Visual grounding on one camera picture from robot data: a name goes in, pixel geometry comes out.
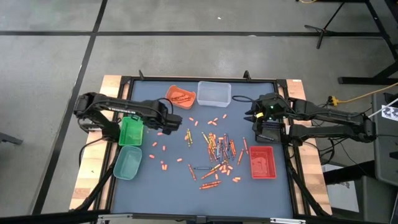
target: table leg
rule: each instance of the table leg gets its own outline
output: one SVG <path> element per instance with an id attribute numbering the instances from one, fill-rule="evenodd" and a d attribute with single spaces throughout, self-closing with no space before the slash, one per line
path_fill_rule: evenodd
<path id="1" fill-rule="evenodd" d="M 326 185 L 359 179 L 364 175 L 376 178 L 374 160 L 323 173 Z"/>
<path id="2" fill-rule="evenodd" d="M 23 140 L 14 138 L 12 136 L 9 136 L 8 134 L 0 133 L 0 142 L 9 142 L 9 143 L 20 145 L 20 144 L 22 144 Z"/>
<path id="3" fill-rule="evenodd" d="M 370 78 L 363 77 L 339 77 L 339 84 L 359 84 L 359 85 L 392 85 L 398 82 L 398 78 L 388 78 L 398 72 L 398 61 Z"/>

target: metal bracket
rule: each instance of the metal bracket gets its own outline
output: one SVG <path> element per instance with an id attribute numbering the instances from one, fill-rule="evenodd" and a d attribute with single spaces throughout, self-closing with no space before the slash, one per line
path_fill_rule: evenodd
<path id="1" fill-rule="evenodd" d="M 250 77 L 249 71 L 247 71 L 247 70 L 244 71 L 243 78 L 245 78 L 246 81 L 248 81 L 248 82 L 251 81 L 251 77 Z"/>
<path id="2" fill-rule="evenodd" d="M 144 80 L 144 74 L 142 74 L 142 71 L 141 71 L 141 70 L 138 70 L 138 74 L 139 74 L 139 78 L 140 78 L 141 80 Z"/>
<path id="3" fill-rule="evenodd" d="M 271 218 L 271 223 L 305 224 L 305 220 L 294 220 L 294 219 L 289 219 L 289 218 Z"/>
<path id="4" fill-rule="evenodd" d="M 197 216 L 197 223 L 206 223 L 207 222 L 206 219 L 207 219 L 206 216 L 198 215 Z"/>
<path id="5" fill-rule="evenodd" d="M 282 88 L 287 88 L 287 81 L 286 80 L 277 79 L 276 83 L 278 83 L 278 85 L 280 85 Z"/>
<path id="6" fill-rule="evenodd" d="M 98 215 L 97 223 L 103 223 L 105 221 L 111 221 L 111 220 L 120 220 L 122 218 L 132 219 L 132 213 Z"/>
<path id="7" fill-rule="evenodd" d="M 131 77 L 129 76 L 122 76 L 122 79 L 120 81 L 120 84 L 125 85 L 126 83 L 128 83 L 131 80 Z"/>

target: red plastic bin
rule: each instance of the red plastic bin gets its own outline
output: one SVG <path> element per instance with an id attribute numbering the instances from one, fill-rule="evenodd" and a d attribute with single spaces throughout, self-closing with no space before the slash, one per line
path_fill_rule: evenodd
<path id="1" fill-rule="evenodd" d="M 251 146 L 250 166 L 253 179 L 275 179 L 276 168 L 272 147 Z"/>

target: plastic container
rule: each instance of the plastic container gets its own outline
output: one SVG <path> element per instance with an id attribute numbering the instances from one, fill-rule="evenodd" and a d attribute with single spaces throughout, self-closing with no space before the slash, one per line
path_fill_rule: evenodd
<path id="1" fill-rule="evenodd" d="M 141 119 L 125 117 L 122 120 L 122 128 L 120 131 L 120 146 L 140 146 L 142 144 L 142 134 L 144 125 Z"/>
<path id="2" fill-rule="evenodd" d="M 123 146 L 113 169 L 113 175 L 122 180 L 133 179 L 142 159 L 142 151 L 138 147 Z"/>
<path id="3" fill-rule="evenodd" d="M 227 107 L 231 103 L 231 84 L 199 82 L 197 100 L 202 106 Z"/>
<path id="4" fill-rule="evenodd" d="M 186 110 L 191 109 L 196 97 L 197 94 L 195 92 L 183 90 L 176 85 L 170 86 L 166 93 L 166 98 L 169 99 L 173 105 Z"/>
<path id="5" fill-rule="evenodd" d="M 253 179 L 275 179 L 276 168 L 272 147 L 251 146 L 250 166 Z"/>

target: black metal stand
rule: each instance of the black metal stand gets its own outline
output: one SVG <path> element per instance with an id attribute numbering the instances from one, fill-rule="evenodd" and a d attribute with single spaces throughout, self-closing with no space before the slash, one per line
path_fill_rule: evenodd
<path id="1" fill-rule="evenodd" d="M 326 23 L 326 25 L 323 28 L 314 27 L 314 26 L 310 26 L 310 25 L 304 25 L 305 28 L 315 29 L 318 33 L 320 33 L 319 38 L 318 38 L 318 43 L 317 43 L 317 49 L 319 49 L 321 47 L 323 36 L 325 35 L 325 33 L 328 33 L 330 35 L 333 35 L 336 33 L 336 32 L 327 30 L 327 28 L 328 28 L 329 24 L 331 23 L 331 21 L 335 18 L 337 13 L 340 11 L 340 9 L 343 7 L 344 3 L 345 2 L 340 4 L 340 6 L 336 10 L 336 12 L 332 15 L 332 17 L 329 19 L 329 21 Z"/>
<path id="2" fill-rule="evenodd" d="M 16 145 L 22 144 L 23 140 L 9 136 L 8 134 L 0 133 L 0 142 L 9 142 Z"/>
<path id="3" fill-rule="evenodd" d="M 374 160 L 323 173 L 326 185 L 360 179 L 364 175 L 376 178 L 374 173 Z"/>
<path id="4" fill-rule="evenodd" d="M 398 82 L 398 78 L 388 78 L 395 72 L 398 72 L 398 61 L 379 72 L 377 75 L 369 78 L 362 77 L 338 77 L 339 84 L 359 84 L 359 85 L 392 85 Z"/>

